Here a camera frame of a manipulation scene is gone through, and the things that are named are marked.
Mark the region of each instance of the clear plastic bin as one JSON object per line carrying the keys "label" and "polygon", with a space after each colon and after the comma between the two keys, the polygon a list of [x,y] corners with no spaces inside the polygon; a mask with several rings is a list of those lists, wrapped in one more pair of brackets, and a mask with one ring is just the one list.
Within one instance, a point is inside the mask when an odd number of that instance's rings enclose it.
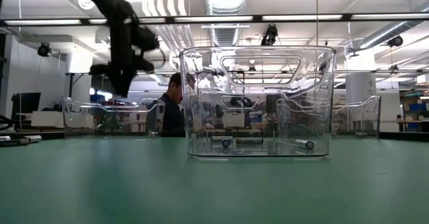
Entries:
{"label": "clear plastic bin", "polygon": [[81,103],[63,99],[65,137],[157,137],[162,132],[165,103],[142,99],[132,106]]}
{"label": "clear plastic bin", "polygon": [[183,51],[181,70],[196,79],[194,92],[184,96],[188,153],[327,155],[335,54],[312,46]]}
{"label": "clear plastic bin", "polygon": [[333,137],[378,137],[381,96],[332,107]]}

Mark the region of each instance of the ceiling light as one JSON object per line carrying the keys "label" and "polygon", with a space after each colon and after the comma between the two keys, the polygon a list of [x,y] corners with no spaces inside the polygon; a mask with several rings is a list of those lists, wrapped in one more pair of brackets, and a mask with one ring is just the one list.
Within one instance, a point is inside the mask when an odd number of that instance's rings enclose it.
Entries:
{"label": "ceiling light", "polygon": [[202,25],[201,29],[249,29],[250,25]]}
{"label": "ceiling light", "polygon": [[429,13],[386,13],[386,14],[358,14],[351,19],[427,19]]}
{"label": "ceiling light", "polygon": [[338,20],[343,15],[266,15],[262,21],[294,21],[294,20]]}
{"label": "ceiling light", "polygon": [[253,16],[201,16],[201,17],[177,17],[175,22],[218,22],[218,21],[252,21]]}
{"label": "ceiling light", "polygon": [[90,19],[89,23],[91,23],[91,24],[106,24],[107,19]]}
{"label": "ceiling light", "polygon": [[147,17],[147,18],[140,18],[140,23],[165,23],[166,18],[162,17]]}
{"label": "ceiling light", "polygon": [[17,25],[80,25],[79,19],[51,19],[51,20],[5,20],[10,26]]}

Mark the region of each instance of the man's dark shirt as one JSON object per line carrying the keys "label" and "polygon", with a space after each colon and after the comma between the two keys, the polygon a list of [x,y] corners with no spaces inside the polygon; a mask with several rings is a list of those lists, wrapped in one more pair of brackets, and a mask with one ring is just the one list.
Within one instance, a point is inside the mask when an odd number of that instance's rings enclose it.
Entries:
{"label": "man's dark shirt", "polygon": [[[174,133],[184,133],[185,124],[184,116],[181,112],[179,105],[175,103],[167,94],[163,94],[160,98],[166,106],[164,109],[164,120],[162,125],[162,132],[174,132]],[[148,109],[151,109],[156,102],[153,102]],[[147,114],[146,126],[150,130],[154,130],[156,120],[156,109]]]}

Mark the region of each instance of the green table surface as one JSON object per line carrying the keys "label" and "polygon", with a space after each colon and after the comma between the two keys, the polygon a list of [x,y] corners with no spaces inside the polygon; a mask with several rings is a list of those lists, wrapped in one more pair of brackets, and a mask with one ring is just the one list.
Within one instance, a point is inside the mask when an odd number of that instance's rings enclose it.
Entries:
{"label": "green table surface", "polygon": [[429,144],[333,139],[320,160],[199,160],[184,139],[0,149],[0,223],[429,223]]}

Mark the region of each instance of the ceiling duct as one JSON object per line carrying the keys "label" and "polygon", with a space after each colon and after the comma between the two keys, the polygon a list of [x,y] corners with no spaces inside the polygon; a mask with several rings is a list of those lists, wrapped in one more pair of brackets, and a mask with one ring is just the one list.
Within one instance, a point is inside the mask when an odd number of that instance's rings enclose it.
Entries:
{"label": "ceiling duct", "polygon": [[[208,15],[239,15],[245,12],[247,6],[247,0],[204,0],[204,3]],[[210,29],[210,38],[215,46],[234,46],[239,34],[238,28]]]}
{"label": "ceiling duct", "polygon": [[[429,12],[429,1],[426,1],[419,7],[412,10],[412,12]],[[419,21],[403,21],[403,22],[393,22],[388,24],[387,26],[381,28],[380,30],[376,31],[374,34],[371,34],[370,36],[362,39],[359,42],[359,48],[355,49],[355,51],[358,50],[365,50],[372,48],[374,46],[378,46],[384,42],[387,42],[388,40],[412,29],[413,27],[416,27],[417,25],[420,25],[423,23],[424,20]]]}

